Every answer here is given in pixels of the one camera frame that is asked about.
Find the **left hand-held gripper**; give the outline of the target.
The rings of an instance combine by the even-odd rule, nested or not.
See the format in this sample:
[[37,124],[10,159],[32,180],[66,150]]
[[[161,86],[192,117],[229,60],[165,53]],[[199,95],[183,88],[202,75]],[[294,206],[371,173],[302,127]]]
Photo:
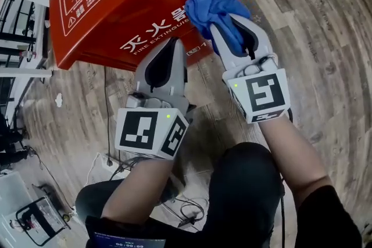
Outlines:
[[[136,78],[155,88],[183,95],[187,82],[182,41],[171,37],[153,48],[136,69]],[[192,122],[195,105],[179,99],[180,108],[141,92],[131,93],[118,110],[115,148],[146,159],[173,160]]]

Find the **black metal railing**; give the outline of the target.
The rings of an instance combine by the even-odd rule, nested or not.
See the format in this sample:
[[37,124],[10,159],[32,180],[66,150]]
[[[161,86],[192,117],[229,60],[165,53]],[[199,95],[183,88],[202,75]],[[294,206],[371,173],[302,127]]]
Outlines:
[[6,117],[13,115],[40,63],[37,12],[28,0],[3,0],[0,5],[0,111]]

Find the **black tablet with blue screen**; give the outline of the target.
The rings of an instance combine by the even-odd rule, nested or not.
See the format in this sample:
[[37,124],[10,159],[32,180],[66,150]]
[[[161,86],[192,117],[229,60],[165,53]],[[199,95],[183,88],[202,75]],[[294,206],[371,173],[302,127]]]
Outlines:
[[166,240],[143,228],[88,216],[85,227],[89,239],[85,248],[165,248]]

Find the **blue cloth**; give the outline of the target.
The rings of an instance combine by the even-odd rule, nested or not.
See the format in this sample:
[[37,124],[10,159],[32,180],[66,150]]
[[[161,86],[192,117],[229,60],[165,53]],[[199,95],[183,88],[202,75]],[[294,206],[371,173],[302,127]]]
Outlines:
[[251,18],[251,14],[239,0],[187,0],[185,12],[201,35],[212,42],[213,50],[217,54],[219,50],[210,30],[213,23],[217,24],[227,35],[227,41],[235,53],[242,54],[244,52],[242,48],[244,39],[235,28],[230,14],[233,13],[247,19]]

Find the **person's left forearm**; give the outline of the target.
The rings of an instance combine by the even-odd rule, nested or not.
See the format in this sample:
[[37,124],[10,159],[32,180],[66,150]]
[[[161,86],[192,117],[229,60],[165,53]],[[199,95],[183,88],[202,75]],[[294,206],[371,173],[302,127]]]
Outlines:
[[125,224],[142,225],[157,205],[173,168],[172,160],[139,162],[111,194],[101,217]]

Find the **grey box with black frame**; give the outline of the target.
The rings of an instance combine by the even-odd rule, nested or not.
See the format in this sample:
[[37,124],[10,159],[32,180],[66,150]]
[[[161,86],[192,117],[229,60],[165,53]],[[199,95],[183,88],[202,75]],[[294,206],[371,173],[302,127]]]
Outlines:
[[40,248],[61,232],[70,230],[70,219],[50,185],[32,187],[37,199],[18,210],[15,218],[22,231]]

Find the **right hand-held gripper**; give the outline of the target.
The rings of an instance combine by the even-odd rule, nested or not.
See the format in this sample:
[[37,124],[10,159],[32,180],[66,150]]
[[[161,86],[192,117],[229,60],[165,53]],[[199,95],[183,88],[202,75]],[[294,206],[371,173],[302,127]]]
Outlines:
[[[223,81],[248,124],[291,116],[287,75],[277,64],[277,56],[267,33],[253,21],[231,15],[233,25],[243,39],[247,54],[236,55],[227,34],[218,24],[210,31],[216,50],[227,71]],[[247,65],[247,55],[256,63]]]

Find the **person's right forearm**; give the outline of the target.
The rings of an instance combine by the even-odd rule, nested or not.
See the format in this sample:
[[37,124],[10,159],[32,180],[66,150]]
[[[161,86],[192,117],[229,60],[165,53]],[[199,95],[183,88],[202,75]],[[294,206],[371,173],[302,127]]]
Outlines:
[[316,189],[332,184],[316,149],[287,117],[262,121],[259,127],[296,208]]

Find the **white storage box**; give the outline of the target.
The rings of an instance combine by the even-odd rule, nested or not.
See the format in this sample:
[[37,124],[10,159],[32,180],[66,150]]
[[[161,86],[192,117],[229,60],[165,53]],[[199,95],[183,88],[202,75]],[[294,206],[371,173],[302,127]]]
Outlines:
[[3,248],[36,248],[30,238],[10,226],[15,214],[30,204],[32,198],[18,172],[0,177],[0,246]]

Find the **red fire extinguisher box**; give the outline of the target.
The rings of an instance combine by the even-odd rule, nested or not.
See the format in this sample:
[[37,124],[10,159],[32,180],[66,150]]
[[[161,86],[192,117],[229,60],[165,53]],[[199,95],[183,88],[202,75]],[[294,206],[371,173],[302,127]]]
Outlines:
[[50,0],[56,65],[87,62],[134,71],[161,42],[179,37],[187,63],[211,54],[184,11],[186,0]]

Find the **black wheeled equipment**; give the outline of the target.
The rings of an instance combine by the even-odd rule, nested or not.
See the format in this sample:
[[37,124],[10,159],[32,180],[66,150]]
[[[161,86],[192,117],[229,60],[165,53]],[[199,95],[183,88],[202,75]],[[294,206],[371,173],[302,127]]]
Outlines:
[[23,135],[9,128],[2,113],[0,113],[0,167],[9,166],[28,157],[29,150],[16,150],[15,143],[21,142]]

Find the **person's black shirt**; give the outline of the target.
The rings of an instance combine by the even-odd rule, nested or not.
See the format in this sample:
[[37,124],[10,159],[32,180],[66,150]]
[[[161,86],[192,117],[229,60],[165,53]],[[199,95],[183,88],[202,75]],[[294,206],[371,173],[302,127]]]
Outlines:
[[361,234],[333,186],[316,189],[299,206],[295,248],[362,248]]

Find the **white power strip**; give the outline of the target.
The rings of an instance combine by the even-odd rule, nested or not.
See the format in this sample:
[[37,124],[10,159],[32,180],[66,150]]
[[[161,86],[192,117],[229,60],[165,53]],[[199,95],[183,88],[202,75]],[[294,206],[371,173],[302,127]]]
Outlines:
[[105,154],[97,153],[92,161],[91,167],[87,174],[85,186],[96,182],[110,179],[119,167],[119,162],[111,158],[112,165],[107,164],[108,157]]

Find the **person's black trousers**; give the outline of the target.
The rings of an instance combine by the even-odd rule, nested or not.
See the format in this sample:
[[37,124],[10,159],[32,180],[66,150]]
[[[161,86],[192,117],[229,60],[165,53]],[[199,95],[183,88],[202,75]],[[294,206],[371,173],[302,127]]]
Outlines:
[[[77,196],[77,214],[101,218],[109,196],[121,180],[84,187]],[[200,232],[177,229],[155,219],[139,227],[166,240],[165,248],[269,248],[274,217],[284,194],[271,153],[258,143],[244,142],[225,151],[209,185],[209,208]]]

